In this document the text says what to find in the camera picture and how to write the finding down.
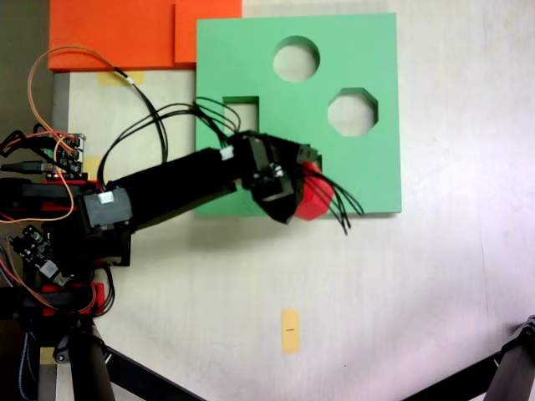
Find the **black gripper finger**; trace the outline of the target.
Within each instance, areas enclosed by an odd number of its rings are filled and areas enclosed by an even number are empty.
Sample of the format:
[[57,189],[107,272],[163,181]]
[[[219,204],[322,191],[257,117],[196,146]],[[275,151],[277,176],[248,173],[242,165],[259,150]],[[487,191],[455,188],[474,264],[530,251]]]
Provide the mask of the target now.
[[296,162],[315,172],[322,172],[322,155],[310,145],[300,145]]
[[255,202],[274,221],[288,224],[303,200],[303,178],[284,175],[255,186]]

